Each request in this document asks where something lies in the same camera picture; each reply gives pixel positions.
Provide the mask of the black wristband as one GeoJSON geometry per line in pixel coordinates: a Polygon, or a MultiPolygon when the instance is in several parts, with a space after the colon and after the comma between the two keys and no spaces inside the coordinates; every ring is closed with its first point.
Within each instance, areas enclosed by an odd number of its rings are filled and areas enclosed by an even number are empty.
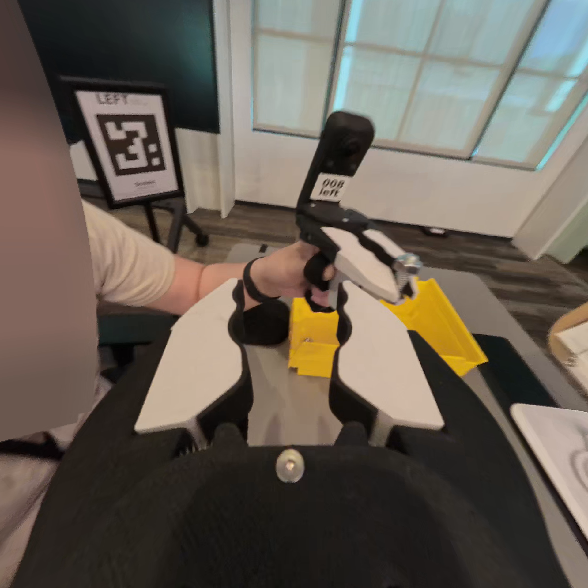
{"type": "Polygon", "coordinates": [[[243,289],[247,293],[248,297],[251,298],[254,302],[258,304],[268,303],[280,298],[280,296],[268,296],[262,293],[254,283],[254,280],[251,276],[251,270],[256,261],[264,259],[263,257],[258,257],[248,261],[243,269],[242,275],[242,283],[243,289]]]}

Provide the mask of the person's torso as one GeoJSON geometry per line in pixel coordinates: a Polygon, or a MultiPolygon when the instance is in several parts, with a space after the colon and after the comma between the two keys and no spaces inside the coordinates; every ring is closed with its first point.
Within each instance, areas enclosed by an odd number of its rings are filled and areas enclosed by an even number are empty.
{"type": "MultiPolygon", "coordinates": [[[[111,214],[82,201],[97,301],[147,306],[172,284],[172,252],[111,214]]],[[[1,454],[1,587],[19,568],[40,505],[58,467],[55,459],[1,454]]]]}

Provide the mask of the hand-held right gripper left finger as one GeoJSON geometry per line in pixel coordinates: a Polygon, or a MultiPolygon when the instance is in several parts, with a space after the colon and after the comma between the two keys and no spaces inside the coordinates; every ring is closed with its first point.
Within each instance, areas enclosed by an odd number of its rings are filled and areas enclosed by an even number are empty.
{"type": "Polygon", "coordinates": [[[139,412],[139,435],[184,429],[213,437],[224,423],[247,436],[253,386],[240,340],[241,281],[231,278],[175,323],[139,412]]]}

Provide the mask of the white board stand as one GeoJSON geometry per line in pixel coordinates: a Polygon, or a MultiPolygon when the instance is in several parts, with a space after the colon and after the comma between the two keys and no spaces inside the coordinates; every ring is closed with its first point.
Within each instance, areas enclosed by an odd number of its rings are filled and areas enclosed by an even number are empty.
{"type": "Polygon", "coordinates": [[[510,414],[587,539],[587,412],[514,403],[510,414]]]}

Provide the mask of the black easel stand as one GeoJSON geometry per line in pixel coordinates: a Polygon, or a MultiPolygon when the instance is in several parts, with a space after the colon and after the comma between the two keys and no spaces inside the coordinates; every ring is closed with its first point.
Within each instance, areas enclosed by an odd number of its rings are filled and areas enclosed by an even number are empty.
{"type": "Polygon", "coordinates": [[[171,225],[168,231],[166,247],[174,254],[177,254],[179,251],[182,230],[184,228],[193,234],[197,247],[206,247],[209,245],[209,235],[191,218],[187,212],[185,202],[180,198],[148,202],[141,206],[148,223],[151,239],[159,244],[161,244],[161,240],[154,212],[158,209],[171,215],[171,225]]]}

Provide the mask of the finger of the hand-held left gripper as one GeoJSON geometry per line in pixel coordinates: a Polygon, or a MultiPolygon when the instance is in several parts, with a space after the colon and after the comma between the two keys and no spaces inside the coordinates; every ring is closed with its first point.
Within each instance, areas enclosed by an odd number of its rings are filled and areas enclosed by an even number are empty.
{"type": "Polygon", "coordinates": [[[324,235],[336,246],[332,265],[336,276],[347,279],[376,299],[396,303],[401,292],[390,267],[379,261],[352,232],[330,226],[321,227],[324,235]]]}
{"type": "Polygon", "coordinates": [[[362,247],[386,267],[406,267],[406,252],[379,230],[362,231],[362,247]]]}

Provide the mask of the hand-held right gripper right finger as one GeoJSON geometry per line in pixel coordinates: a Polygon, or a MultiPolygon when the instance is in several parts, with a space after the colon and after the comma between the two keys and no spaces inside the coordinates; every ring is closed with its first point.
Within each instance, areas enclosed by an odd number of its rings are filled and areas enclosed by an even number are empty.
{"type": "Polygon", "coordinates": [[[337,329],[329,408],[368,437],[395,427],[440,431],[440,409],[408,329],[385,305],[350,281],[337,287],[337,329]]]}

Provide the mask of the person's left hand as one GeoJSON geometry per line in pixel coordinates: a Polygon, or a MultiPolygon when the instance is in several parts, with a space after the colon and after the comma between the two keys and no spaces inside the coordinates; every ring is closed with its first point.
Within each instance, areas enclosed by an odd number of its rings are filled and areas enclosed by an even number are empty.
{"type": "Polygon", "coordinates": [[[318,253],[317,247],[298,241],[254,261],[249,276],[256,290],[269,298],[301,298],[310,291],[315,304],[327,306],[328,293],[311,285],[304,275],[307,262],[318,253]]]}

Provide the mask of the black framed marker sign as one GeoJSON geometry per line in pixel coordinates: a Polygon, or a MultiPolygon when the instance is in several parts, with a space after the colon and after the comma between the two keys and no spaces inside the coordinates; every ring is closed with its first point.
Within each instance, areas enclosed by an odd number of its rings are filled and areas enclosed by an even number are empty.
{"type": "Polygon", "coordinates": [[[185,196],[164,85],[71,76],[59,80],[111,209],[185,196]]]}

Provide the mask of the black desk chair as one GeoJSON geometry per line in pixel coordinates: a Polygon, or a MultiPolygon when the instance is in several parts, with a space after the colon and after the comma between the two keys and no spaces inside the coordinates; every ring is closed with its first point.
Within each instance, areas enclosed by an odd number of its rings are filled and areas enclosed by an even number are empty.
{"type": "Polygon", "coordinates": [[[135,349],[155,342],[173,327],[178,315],[159,312],[114,312],[98,315],[100,375],[116,384],[135,361],[135,349]]]}

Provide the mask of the yellow plastic bin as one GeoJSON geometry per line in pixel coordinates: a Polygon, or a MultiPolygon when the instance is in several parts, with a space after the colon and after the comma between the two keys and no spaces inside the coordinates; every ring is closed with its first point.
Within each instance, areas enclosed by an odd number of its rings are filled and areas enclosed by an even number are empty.
{"type": "MultiPolygon", "coordinates": [[[[417,281],[415,299],[386,306],[408,330],[412,330],[436,351],[458,376],[489,362],[473,334],[463,323],[435,279],[417,281]]],[[[304,298],[295,298],[290,308],[288,368],[300,376],[330,378],[336,337],[337,312],[313,312],[304,298]],[[301,343],[311,337],[312,343],[301,343]]]]}

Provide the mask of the white framed window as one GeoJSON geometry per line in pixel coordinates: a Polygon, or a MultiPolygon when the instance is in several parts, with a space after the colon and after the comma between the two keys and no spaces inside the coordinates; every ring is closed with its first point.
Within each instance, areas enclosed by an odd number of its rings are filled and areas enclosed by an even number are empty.
{"type": "Polygon", "coordinates": [[[541,169],[587,108],[587,1],[253,1],[252,126],[541,169]]]}

